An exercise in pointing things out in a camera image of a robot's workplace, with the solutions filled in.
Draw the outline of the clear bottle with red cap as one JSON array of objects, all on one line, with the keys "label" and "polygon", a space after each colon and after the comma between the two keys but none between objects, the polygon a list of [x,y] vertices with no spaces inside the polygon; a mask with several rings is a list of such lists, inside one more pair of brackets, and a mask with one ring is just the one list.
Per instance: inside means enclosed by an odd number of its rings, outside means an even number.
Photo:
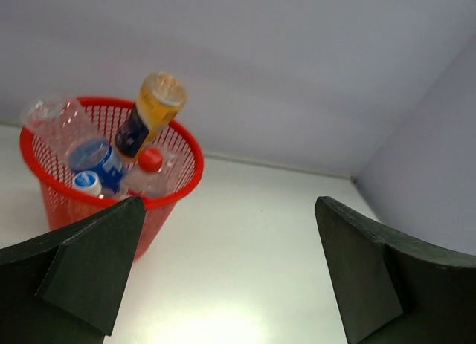
[{"label": "clear bottle with red cap", "polygon": [[178,154],[160,146],[147,146],[137,163],[121,181],[121,190],[144,198],[163,198],[172,192],[172,177]]}]

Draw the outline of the clear bottle blue label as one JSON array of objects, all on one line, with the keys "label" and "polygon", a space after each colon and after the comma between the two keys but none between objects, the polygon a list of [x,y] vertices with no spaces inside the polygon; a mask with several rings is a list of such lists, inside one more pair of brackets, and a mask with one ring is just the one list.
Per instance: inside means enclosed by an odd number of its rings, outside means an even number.
[{"label": "clear bottle blue label", "polygon": [[62,92],[43,95],[25,106],[20,118],[73,173],[93,171],[102,187],[120,191],[126,166],[77,98]]},{"label": "clear bottle blue label", "polygon": [[124,194],[120,190],[120,184],[114,181],[107,181],[105,184],[101,182],[96,172],[86,170],[78,172],[71,183],[72,188],[86,195],[99,199],[115,199],[124,198]]}]

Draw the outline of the orange bottle with blue label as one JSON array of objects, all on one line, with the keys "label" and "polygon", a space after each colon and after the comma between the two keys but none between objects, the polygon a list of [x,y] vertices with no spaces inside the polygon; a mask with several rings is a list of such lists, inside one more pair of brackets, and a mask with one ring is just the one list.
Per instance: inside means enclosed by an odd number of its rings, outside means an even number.
[{"label": "orange bottle with blue label", "polygon": [[129,116],[115,134],[115,150],[126,162],[136,160],[186,102],[186,89],[177,77],[165,72],[146,76]]}]

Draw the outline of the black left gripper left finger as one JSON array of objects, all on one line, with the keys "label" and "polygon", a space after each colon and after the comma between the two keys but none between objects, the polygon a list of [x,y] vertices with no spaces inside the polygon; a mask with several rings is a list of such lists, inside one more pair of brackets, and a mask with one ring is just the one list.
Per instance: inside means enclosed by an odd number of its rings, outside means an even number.
[{"label": "black left gripper left finger", "polygon": [[2,343],[112,335],[146,210],[140,198],[1,249]]}]

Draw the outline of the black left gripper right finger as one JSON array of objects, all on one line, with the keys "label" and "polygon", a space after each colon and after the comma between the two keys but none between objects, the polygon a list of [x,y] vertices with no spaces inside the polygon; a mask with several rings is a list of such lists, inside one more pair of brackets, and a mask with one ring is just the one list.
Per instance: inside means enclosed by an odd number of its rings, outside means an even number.
[{"label": "black left gripper right finger", "polygon": [[348,343],[474,343],[475,257],[329,196],[315,217]]}]

